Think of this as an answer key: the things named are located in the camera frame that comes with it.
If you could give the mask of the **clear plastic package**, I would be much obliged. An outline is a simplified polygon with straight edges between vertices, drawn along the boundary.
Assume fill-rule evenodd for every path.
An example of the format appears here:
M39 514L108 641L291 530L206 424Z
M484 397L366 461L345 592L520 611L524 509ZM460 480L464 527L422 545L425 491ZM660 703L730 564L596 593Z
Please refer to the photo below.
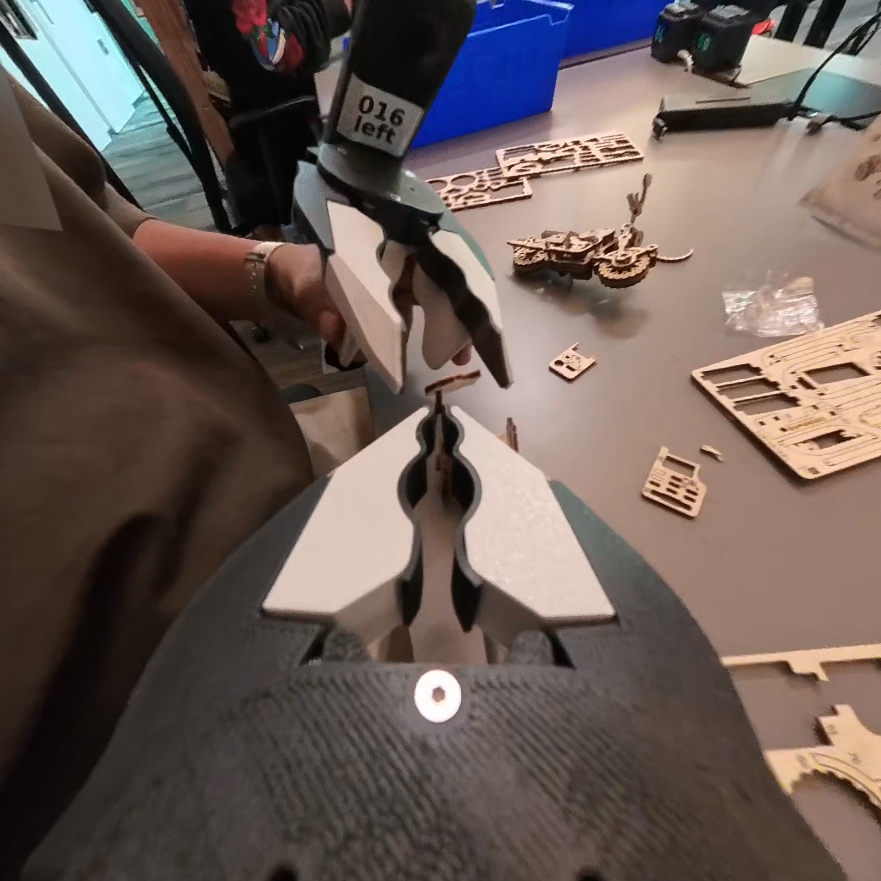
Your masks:
M809 215L854 240L880 248L880 146L869 141L799 201Z

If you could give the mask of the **wooden sheet with round holes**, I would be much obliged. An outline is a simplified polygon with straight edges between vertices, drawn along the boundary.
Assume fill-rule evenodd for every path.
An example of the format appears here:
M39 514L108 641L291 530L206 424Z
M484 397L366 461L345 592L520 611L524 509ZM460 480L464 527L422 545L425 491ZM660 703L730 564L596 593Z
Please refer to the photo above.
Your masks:
M499 167L443 175L426 180L451 212L492 204L525 201L533 189L527 178L506 177Z

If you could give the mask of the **wooden motorcycle model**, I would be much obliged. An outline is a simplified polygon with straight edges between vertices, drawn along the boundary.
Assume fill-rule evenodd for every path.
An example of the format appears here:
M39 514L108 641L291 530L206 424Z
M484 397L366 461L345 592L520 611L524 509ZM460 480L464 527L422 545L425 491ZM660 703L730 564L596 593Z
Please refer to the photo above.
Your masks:
M625 290L644 281L658 264L688 261L692 249L680 256L663 256L657 245L645 242L644 231L636 224L652 181L646 173L640 190L627 194L629 219L621 226L583 233L547 230L509 240L513 273L525 278L547 271L572 281L597 279L605 288Z

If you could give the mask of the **small square wooden piece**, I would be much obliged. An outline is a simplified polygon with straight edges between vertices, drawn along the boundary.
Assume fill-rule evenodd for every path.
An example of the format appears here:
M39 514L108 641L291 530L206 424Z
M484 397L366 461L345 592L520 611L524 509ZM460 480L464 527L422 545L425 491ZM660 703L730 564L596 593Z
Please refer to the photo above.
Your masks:
M580 351L580 345L575 343L552 358L548 369L557 378L573 382L587 373L596 363L596 356L585 355Z

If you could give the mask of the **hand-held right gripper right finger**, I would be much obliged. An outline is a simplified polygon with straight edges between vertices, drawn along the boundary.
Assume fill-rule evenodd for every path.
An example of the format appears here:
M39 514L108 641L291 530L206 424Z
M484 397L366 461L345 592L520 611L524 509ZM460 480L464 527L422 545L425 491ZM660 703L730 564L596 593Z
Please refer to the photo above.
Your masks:
M462 630L512 647L523 632L614 620L544 472L456 405L442 409L442 437L463 510L451 578Z

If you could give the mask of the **black stand tube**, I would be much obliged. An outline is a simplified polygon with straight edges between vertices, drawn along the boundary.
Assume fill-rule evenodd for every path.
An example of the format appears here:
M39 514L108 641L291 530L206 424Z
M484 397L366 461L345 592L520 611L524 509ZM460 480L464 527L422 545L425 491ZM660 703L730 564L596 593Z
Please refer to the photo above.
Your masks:
M94 1L95 11L140 80L167 133L189 162L214 226L235 227L226 187L233 140L204 80L204 70L180 2Z

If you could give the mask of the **black battery charger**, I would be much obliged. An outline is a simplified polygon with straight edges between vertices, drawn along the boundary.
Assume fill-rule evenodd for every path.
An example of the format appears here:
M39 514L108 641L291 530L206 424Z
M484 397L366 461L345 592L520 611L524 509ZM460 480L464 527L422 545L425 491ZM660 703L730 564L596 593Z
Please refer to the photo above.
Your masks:
M683 61L691 56L699 27L708 10L699 3L672 2L657 17L650 54L661 63Z
M702 2L689 45L691 70L721 74L740 67L755 26L763 20L754 2Z

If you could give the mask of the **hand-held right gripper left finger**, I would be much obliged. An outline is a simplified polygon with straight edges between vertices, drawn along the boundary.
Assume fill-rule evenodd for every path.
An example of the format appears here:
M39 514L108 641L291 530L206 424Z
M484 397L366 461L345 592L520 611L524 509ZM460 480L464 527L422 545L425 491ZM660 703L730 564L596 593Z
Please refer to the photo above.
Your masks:
M424 406L335 468L262 601L262 613L330 625L414 658L424 584L416 508L428 491L435 412Z

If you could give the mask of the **black flat device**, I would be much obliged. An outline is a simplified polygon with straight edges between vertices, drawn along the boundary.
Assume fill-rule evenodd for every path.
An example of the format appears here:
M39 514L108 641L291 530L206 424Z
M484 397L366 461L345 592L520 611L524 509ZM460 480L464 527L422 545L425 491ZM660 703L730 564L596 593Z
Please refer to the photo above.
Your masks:
M792 100L755 96L694 97L666 95L652 122L652 137L668 134L728 129L769 128L787 118Z

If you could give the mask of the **wooden sheet with toothed cutouts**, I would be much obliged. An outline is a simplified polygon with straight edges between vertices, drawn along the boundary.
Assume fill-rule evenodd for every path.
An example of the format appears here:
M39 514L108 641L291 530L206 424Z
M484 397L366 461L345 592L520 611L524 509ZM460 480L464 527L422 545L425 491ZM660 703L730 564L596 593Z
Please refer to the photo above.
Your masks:
M817 722L824 743L764 752L778 784L792 795L803 777L831 776L861 793L879 811L880 734L867 728L848 705L835 705Z

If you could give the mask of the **wooden piece with grid holes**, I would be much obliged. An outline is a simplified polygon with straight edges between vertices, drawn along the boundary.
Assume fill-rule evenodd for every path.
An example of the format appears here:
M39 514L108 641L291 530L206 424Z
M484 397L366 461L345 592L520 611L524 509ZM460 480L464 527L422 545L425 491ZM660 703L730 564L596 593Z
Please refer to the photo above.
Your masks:
M700 466L661 446L641 490L645 501L689 519L695 518L707 496Z

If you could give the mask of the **wooden sheet with mixed cutouts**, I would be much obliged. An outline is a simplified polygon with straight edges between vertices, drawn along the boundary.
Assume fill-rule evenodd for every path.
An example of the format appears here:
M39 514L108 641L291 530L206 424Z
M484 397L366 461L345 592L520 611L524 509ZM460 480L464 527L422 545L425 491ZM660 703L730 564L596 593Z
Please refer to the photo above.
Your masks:
M644 155L624 133L611 132L504 147L495 158L505 179L531 180L620 167L641 162Z

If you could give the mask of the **person's left forearm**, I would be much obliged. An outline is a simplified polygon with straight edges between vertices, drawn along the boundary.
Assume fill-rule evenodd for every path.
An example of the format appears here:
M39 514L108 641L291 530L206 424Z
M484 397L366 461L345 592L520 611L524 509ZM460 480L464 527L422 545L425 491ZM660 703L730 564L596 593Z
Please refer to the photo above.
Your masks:
M215 321L262 321L265 309L252 301L244 267L255 240L151 218L138 226L133 241Z

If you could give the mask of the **blue plastic bin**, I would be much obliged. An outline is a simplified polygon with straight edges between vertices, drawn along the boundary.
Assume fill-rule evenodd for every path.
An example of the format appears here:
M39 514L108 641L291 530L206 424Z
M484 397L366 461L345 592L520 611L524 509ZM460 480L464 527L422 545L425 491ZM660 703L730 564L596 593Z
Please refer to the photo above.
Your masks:
M478 2L413 148L550 111L572 8L563 2Z
M563 57L609 50L651 39L668 1L567 1L567 40Z

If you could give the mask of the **small thin wooden part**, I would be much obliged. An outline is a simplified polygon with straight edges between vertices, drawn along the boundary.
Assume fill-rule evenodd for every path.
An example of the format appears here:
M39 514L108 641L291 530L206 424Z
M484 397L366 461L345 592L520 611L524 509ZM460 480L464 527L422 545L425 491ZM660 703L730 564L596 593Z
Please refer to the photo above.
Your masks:
M429 383L424 392L433 400L435 418L435 471L440 479L440 494L447 499L451 494L452 459L447 451L443 433L443 419L446 413L445 394L453 394L475 384L481 378L481 370L473 369L450 374Z

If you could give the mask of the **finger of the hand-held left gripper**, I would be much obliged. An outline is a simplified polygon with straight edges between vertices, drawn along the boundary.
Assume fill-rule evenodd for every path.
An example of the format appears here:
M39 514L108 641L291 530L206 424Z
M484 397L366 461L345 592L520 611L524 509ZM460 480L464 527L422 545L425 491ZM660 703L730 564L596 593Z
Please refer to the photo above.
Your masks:
M501 388L513 383L494 278L468 240L439 228L417 252L417 265L440 290L468 341Z
M405 379L405 323L393 292L405 254L392 248L389 274L381 260L387 243L382 227L348 204L328 201L327 210L334 248L324 283L346 325L338 362L347 368L364 356L399 393Z

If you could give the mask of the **large wooden parts sheet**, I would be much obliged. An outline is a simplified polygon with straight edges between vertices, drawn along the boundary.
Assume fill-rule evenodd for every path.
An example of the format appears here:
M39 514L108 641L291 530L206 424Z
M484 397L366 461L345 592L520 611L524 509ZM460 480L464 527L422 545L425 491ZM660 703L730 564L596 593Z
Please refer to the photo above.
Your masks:
M880 457L880 314L691 373L694 384L799 479Z

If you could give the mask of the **crumpled clear plastic bag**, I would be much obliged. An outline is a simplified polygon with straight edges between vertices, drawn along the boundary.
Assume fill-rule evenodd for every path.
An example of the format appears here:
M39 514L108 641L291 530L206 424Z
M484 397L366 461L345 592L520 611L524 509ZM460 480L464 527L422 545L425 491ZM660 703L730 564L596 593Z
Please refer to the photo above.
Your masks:
M759 280L721 291L728 331L761 339L802 336L825 329L814 279L768 271Z

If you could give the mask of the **grey desk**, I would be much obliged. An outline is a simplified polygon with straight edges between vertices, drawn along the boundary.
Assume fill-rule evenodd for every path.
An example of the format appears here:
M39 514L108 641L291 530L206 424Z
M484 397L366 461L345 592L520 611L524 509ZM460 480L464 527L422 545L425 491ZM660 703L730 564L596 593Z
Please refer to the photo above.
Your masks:
M716 288L730 272L802 260L819 280L843 270L855 283L833 318L879 306L879 259L806 233L795 206L806 174L856 136L798 146L800 133L779 124L646 145L650 229L697 253L619 305L588 284L542 293L501 267L504 235L611 212L623 167L553 178L530 204L466 218L499 273L516 382L503 401L477 390L463 407L511 413L537 463L622 528L625 538L564 492L605 587L624 588L648 626L643 636L623 619L560 638L574 666L555 671L552 697L529 716L578 775L565 802L518 822L512 847L531 850L502 853L503 879L846 879L765 766L709 641L740 651L878 637L879 465L800 484L689 378L750 347L721 324ZM566 382L548 364L575 343L597 363ZM641 496L661 446L700 466L707 496L693 519Z

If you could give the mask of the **wooden sheet strip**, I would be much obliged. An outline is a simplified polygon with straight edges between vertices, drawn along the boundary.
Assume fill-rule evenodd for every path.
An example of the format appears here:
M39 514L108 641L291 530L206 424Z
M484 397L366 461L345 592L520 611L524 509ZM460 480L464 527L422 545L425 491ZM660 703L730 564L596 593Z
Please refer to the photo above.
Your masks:
M880 642L836 647L789 649L771 653L727 655L720 658L726 669L784 666L792 674L829 682L829 666L880 662Z

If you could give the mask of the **person's left hand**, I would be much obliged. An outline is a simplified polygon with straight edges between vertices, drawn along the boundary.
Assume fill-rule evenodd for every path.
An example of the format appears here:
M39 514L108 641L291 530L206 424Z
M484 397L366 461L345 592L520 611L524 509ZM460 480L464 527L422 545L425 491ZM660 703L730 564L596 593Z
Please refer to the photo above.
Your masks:
M339 352L346 321L325 286L324 271L314 245L284 244L274 250L265 270L267 323L292 346L314 336Z

